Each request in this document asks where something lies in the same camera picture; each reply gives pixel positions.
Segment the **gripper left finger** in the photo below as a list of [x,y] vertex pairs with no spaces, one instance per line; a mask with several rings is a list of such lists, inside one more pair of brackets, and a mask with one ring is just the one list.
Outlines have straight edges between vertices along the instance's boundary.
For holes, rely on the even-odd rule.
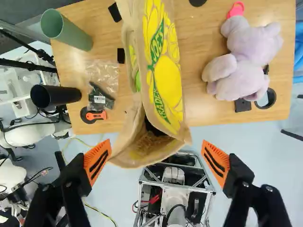
[[30,203],[26,227],[89,227],[82,198],[87,197],[112,153],[107,139],[86,153],[79,153],[69,164],[55,152],[59,177],[38,187]]

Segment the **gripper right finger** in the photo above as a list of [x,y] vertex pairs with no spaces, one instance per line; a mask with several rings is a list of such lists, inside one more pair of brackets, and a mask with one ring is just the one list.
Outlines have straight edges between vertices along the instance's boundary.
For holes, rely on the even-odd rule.
[[279,190],[271,185],[253,185],[253,171],[234,153],[224,151],[204,140],[201,155],[223,193],[231,199],[225,227],[246,225],[249,209],[254,209],[260,227],[290,227],[291,221]]

